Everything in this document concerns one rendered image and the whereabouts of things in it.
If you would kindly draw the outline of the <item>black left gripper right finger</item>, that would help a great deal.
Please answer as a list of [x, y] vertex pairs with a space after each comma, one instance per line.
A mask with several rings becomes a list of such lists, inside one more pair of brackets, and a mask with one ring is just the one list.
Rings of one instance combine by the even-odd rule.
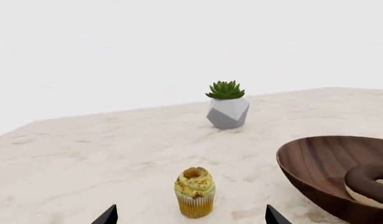
[[266, 224], [292, 224], [280, 212], [278, 212], [272, 205], [266, 206], [265, 211]]

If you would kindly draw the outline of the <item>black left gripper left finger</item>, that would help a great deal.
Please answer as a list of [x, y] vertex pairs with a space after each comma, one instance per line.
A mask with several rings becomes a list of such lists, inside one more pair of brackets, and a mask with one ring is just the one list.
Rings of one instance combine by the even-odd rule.
[[116, 205], [111, 205], [105, 212], [103, 212], [91, 224], [117, 224], [118, 211]]

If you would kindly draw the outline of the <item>dark wooden bowl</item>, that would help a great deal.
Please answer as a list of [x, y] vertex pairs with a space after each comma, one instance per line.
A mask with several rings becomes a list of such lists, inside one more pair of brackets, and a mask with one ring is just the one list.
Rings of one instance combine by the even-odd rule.
[[296, 139], [277, 151], [277, 163], [301, 194], [350, 224], [383, 224], [383, 209], [354, 201], [344, 175], [359, 164], [383, 164], [383, 139], [314, 136]]

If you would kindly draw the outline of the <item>yellow frosted cupcake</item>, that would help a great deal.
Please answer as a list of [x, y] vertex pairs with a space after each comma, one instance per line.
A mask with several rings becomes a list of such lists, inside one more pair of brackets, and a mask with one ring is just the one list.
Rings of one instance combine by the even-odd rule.
[[203, 167], [184, 170], [174, 183], [180, 212], [187, 218], [201, 218], [213, 210], [216, 186], [211, 174]]

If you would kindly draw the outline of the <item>chocolate glazed donut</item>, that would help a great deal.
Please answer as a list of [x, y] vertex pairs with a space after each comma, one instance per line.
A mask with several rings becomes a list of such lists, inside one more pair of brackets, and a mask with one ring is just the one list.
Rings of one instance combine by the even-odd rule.
[[347, 193], [355, 201], [383, 209], [383, 164], [363, 164], [344, 176]]

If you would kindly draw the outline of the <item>white geometric plant pot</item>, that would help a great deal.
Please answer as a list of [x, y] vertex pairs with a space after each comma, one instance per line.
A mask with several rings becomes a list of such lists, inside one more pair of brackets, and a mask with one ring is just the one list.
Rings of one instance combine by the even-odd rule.
[[211, 99], [206, 118], [218, 129], [234, 129], [244, 125], [250, 102], [245, 98]]

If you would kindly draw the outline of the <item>green succulent plant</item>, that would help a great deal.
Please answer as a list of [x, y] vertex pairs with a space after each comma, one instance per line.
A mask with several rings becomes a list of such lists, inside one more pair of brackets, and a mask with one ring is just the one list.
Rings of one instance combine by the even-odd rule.
[[231, 82], [214, 82], [210, 85], [210, 92], [205, 93], [208, 98], [216, 100], [234, 100], [242, 98], [245, 95], [245, 90], [240, 89], [240, 83], [236, 80]]

